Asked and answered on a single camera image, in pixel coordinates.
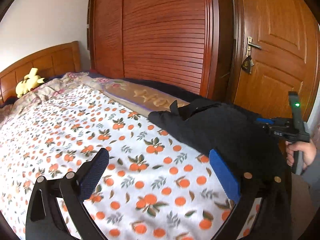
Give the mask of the person's right hand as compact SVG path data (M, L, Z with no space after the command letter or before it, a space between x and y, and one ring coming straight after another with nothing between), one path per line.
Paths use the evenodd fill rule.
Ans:
M310 140L310 142L297 141L294 143L286 141L285 145L287 153L286 159L289 166L292 166L295 162L293 155L296 151L303 152L304 170L313 163L317 155L317 149L312 140Z

